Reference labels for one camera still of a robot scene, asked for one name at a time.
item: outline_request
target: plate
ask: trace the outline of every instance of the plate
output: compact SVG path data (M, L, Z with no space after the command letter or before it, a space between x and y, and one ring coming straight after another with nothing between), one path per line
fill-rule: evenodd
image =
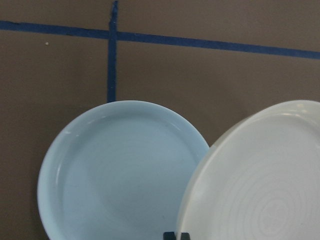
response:
M188 184L177 239L319 239L320 103L274 105L215 145Z
M43 160L38 207L51 240L161 240L209 147L177 113L149 102L95 107Z

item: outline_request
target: blue tape line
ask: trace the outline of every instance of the blue tape line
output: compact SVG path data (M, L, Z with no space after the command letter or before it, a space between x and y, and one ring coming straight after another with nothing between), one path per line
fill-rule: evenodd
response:
M224 41L201 40L174 36L160 36L131 32L118 32L117 39L119 41L164 44L184 47L195 47L204 49L229 50L256 54L269 54L279 56L289 56L296 58L320 59L320 52L306 51L292 48L282 48L273 46L260 46Z
M10 21L0 21L0 30L68 35L94 39L109 39L109 31L107 30L85 29L80 27L45 25L26 22L16 23Z
M45 25L35 23L14 23L9 21L0 21L0 30L33 32L42 34L68 35L95 39L109 39L111 35L107 30L84 29L79 27ZM260 46L224 41L201 40L174 36L160 36L151 34L141 34L132 32L117 32L118 41L175 45L205 49L229 50L246 53L268 54L278 56L288 56L296 58L320 59L320 52L298 50L292 48L281 48L273 46Z
M116 101L117 17L118 1L114 1L112 5L111 20L109 22L107 103Z

